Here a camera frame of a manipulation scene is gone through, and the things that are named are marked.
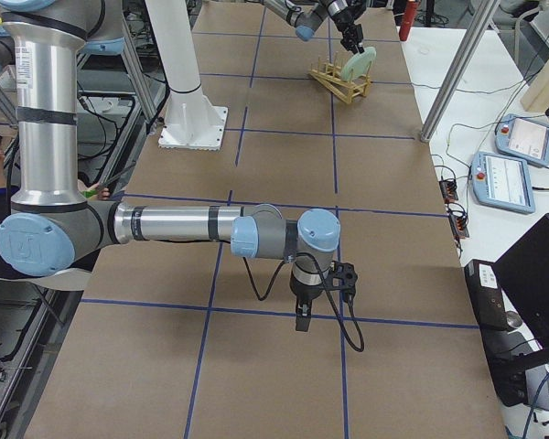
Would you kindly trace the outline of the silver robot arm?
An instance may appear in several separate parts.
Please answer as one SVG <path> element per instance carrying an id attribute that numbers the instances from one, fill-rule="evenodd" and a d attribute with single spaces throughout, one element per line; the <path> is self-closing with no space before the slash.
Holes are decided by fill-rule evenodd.
<path id="1" fill-rule="evenodd" d="M 307 12 L 292 1 L 264 0 L 259 4 L 293 27 L 303 41 L 309 41 L 323 21 L 329 18 L 341 34 L 342 47 L 353 54 L 364 52 L 362 26 L 357 23 L 367 8 L 364 1 L 321 0 Z"/>
<path id="2" fill-rule="evenodd" d="M 312 303 L 345 285 L 333 258 L 339 220 L 311 209 L 298 220 L 262 204 L 251 208 L 133 207 L 90 201 L 78 190 L 77 55 L 124 48 L 118 1 L 4 1 L 14 41 L 21 187 L 0 223 L 0 257 L 26 280 L 75 290 L 76 262 L 129 241 L 220 242 L 243 258 L 292 267 L 296 329 L 307 330 Z"/>

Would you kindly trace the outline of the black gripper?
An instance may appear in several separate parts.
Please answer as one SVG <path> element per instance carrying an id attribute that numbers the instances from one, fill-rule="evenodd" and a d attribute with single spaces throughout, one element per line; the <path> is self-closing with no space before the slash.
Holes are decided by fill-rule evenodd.
<path id="1" fill-rule="evenodd" d="M 323 283 L 318 274 L 293 269 L 290 288 L 296 296 L 296 331 L 307 332 L 310 326 L 312 302 L 323 293 Z"/>
<path id="2" fill-rule="evenodd" d="M 357 49 L 359 54 L 365 52 L 365 47 L 362 45 L 363 31 L 361 24 L 348 25 L 341 33 L 342 39 L 340 44 L 342 47 L 351 52 Z"/>

